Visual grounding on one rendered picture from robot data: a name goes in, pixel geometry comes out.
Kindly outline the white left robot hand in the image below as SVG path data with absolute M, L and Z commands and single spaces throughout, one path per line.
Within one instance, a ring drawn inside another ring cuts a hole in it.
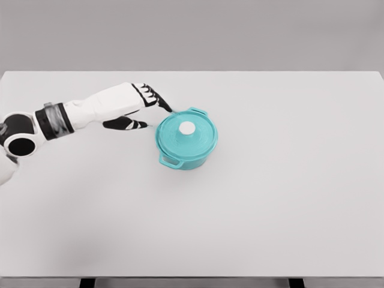
M 120 86 L 122 87 L 120 91 L 110 94 L 111 100 L 105 102 L 106 97 L 101 97 L 104 102 L 101 107 L 107 108 L 108 112 L 113 114 L 103 119 L 104 128 L 122 131 L 147 128 L 149 126 L 147 122 L 131 119 L 129 115 L 152 106 L 158 106 L 173 113 L 173 109 L 164 98 L 148 84 L 125 82 Z

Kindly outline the teal lid with white knob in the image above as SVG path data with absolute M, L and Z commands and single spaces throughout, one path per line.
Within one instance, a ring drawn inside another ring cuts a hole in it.
M 183 133 L 181 125 L 194 125 L 191 133 Z M 218 131 L 208 113 L 197 108 L 174 113 L 166 117 L 157 127 L 155 143 L 157 148 L 177 159 L 208 156 L 218 142 Z

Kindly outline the teal pot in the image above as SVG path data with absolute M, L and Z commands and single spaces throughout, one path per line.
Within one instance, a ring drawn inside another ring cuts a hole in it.
M 194 130 L 194 125 L 190 122 L 184 122 L 181 125 L 181 131 L 183 133 L 191 133 Z M 191 170 L 200 167 L 208 158 L 210 153 L 206 157 L 188 158 L 186 160 L 177 159 L 173 156 L 169 156 L 163 152 L 160 152 L 159 162 L 160 164 L 176 170 Z

